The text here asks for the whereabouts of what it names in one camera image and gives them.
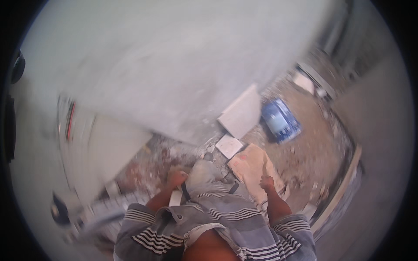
white tile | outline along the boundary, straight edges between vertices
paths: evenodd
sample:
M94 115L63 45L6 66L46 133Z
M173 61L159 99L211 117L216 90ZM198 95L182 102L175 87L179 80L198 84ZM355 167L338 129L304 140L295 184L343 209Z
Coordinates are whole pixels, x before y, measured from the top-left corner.
M260 96L257 86L253 84L221 113L218 121L232 136L241 139L257 125L260 117Z
M216 143L216 148L228 159L231 159L242 147L242 143L229 134L225 134Z

dirt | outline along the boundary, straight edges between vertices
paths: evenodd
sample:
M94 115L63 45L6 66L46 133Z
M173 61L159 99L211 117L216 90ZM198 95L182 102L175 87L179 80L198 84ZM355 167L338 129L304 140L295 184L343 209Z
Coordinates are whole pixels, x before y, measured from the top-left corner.
M203 153L205 147L191 146L154 134L119 173L116 181L122 194L141 190L152 197L166 183L171 166L192 167Z
M300 122L302 132L287 143L277 144L265 121L261 120L242 140L267 152L279 176L291 189L286 202L292 211L298 212L308 202L318 205L326 199L350 141L326 104L295 88L289 78L264 91L262 104L281 98Z
M263 91L262 105L281 98L302 125L302 132L285 144L277 144L261 119L241 141L254 143L267 152L290 188L291 195L286 202L293 212L298 212L308 202L318 205L326 199L328 188L351 145L344 128L327 109L326 102L294 85L292 73ZM152 197L165 184L170 166L192 167L206 152L213 152L215 166L226 178L233 178L227 166L228 159L214 147L225 133L219 132L200 147L155 134L118 175L121 192L142 190Z

black object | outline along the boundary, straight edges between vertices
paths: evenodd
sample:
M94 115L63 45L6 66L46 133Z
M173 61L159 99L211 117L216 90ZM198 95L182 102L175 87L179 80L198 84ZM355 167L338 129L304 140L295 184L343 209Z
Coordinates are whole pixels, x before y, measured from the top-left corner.
M14 108L14 99L7 95L6 114L5 114L5 152L6 161L10 163L15 158L16 145L16 115Z
M52 193L53 204L51 206L51 215L54 221L62 226L68 225L70 219L68 218L68 209L64 202L62 202L55 193Z
M26 61L23 58L22 51L19 50L18 56L15 61L15 65L12 71L12 80L11 83L15 84L23 75L23 71L25 70Z
M189 195L189 193L187 192L187 188L186 188L186 183L185 183L185 182L183 182L183 183L181 184L181 191L183 192L183 196L184 196L184 198L185 198L186 200L190 200L190 195Z

broken tile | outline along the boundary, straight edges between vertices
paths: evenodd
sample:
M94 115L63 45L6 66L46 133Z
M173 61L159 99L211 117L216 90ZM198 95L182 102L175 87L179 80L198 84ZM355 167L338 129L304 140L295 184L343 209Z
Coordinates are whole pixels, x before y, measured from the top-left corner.
M227 157L227 159L231 159L242 147L242 143L234 137L230 136L229 134L225 134L218 141L218 143L216 143L216 148L225 157Z
M253 84L221 113L218 121L232 136L241 139L257 125L260 117L260 96Z
M308 91L310 94L313 95L315 93L314 83L308 77L304 76L303 74L297 73L295 75L295 77L293 78L293 82L297 86L299 86L299 87L305 89L306 91Z

debris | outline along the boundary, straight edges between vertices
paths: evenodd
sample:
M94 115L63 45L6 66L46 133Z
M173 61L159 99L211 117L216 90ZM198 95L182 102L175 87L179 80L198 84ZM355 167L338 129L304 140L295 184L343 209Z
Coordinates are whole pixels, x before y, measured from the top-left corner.
M307 75L309 75L309 77L314 79L319 86L325 89L332 99L336 99L336 93L334 88L331 87L331 85L329 85L329 83L324 78L322 78L322 76L319 75L319 73L317 73L315 69L313 69L310 65L306 63L299 63L299 68L302 69Z
M334 135L334 138L338 136L338 132L338 126L336 123L334 123L334 125L332 126L332 134Z
M237 153L229 162L228 166L232 169L235 176L245 184L256 205L262 205L267 200L267 194L260 187L259 181L262 175L269 175L274 179L274 188L281 192L280 197L285 194L285 184L277 174L267 153L254 144Z
M305 89L306 91L308 91L310 94L314 94L315 93L315 86L314 83L306 76L304 76L301 73L296 73L295 77L293 78L293 82Z
M324 200L328 197L328 188L325 184L322 185L321 190L319 191L319 200Z
M307 219L310 220L312 216L315 214L316 209L317 207L315 205L308 203L301 211L301 214L304 214L307 217Z
M232 158L241 148L243 147L242 143L235 139L234 137L225 134L219 141L216 143L216 148L222 152L222 154L227 157L227 159Z
M257 125L260 116L260 96L253 84L222 112L218 121L233 137L241 139Z
M151 150L146 144L143 146L143 148L147 154L151 154Z
M290 188L289 186L285 185L285 192L282 196L280 196L284 201L286 201L290 197Z
M324 116L324 119L328 119L329 117L328 112L325 110L322 111L322 115Z
M215 150L215 145L212 145L207 148L207 152L210 152L210 153L212 153L214 150Z
M324 89L322 89L322 88L318 88L318 89L316 89L316 95L319 97L319 98L324 98L325 96L327 96L328 94L326 93L326 91L324 90Z

